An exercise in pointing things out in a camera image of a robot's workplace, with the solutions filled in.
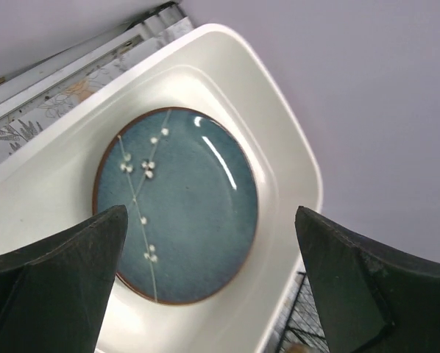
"ceramic plate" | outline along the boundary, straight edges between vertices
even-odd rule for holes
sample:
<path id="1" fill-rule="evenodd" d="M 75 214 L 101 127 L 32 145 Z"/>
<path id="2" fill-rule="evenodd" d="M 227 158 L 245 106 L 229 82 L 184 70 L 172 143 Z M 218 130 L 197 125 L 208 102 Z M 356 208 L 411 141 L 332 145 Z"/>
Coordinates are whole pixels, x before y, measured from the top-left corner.
<path id="1" fill-rule="evenodd" d="M 238 273 L 251 248 L 258 197 L 249 163 L 206 115 L 155 110 L 130 122 L 107 148 L 95 213 L 124 204 L 122 281 L 156 302 L 205 299 Z"/>

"wire rack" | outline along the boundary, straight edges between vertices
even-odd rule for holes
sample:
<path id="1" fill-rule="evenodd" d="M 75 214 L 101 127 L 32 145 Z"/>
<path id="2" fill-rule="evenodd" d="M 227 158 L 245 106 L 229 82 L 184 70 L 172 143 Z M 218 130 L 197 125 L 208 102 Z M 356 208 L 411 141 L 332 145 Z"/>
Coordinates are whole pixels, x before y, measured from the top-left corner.
<path id="1" fill-rule="evenodd" d="M 282 329 L 282 333 L 275 353 L 286 352 L 291 343 L 303 343 L 321 352 L 329 353 L 307 274 L 299 272 L 296 283 L 297 294 L 289 305 L 285 303 L 286 311 L 288 307 L 290 309 L 287 316 L 282 314 L 282 327 L 279 328 Z"/>

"black plastic piece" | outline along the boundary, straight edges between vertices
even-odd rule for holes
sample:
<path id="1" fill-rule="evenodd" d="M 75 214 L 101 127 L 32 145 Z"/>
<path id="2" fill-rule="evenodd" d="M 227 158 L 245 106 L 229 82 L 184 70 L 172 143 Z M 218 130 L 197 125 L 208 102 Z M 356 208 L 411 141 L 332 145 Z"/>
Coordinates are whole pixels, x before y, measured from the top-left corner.
<path id="1" fill-rule="evenodd" d="M 1 255 L 0 353 L 93 353 L 126 231 L 115 206 Z"/>
<path id="2" fill-rule="evenodd" d="M 304 207 L 295 227 L 331 353 L 440 352 L 440 264 Z"/>

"metal grid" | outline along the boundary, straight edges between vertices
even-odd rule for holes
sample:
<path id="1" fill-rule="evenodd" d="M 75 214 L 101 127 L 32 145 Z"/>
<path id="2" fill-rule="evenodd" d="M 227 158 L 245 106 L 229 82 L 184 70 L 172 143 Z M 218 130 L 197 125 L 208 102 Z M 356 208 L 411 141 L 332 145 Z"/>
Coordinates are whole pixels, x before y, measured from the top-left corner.
<path id="1" fill-rule="evenodd" d="M 299 290 L 285 323 L 276 353 L 286 352 L 291 343 L 303 343 L 321 352 L 329 353 L 308 277 L 305 273 L 299 273 L 298 276 L 301 279 Z"/>

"white tray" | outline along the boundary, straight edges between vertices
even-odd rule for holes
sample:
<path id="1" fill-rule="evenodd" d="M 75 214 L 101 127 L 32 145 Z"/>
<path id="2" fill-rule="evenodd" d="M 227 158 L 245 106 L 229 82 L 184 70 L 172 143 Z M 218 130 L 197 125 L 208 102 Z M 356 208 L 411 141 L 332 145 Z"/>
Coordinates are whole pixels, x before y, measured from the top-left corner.
<path id="1" fill-rule="evenodd" d="M 110 140 L 136 116 L 165 106 L 202 111 L 241 144 L 258 183 L 258 233 L 238 276 L 198 304 L 155 304 L 116 280 L 98 350 L 260 352 L 300 261 L 295 211 L 300 204 L 320 211 L 322 180 L 269 73 L 224 26 L 202 26 L 159 50 L 0 165 L 0 254 L 90 217 Z"/>

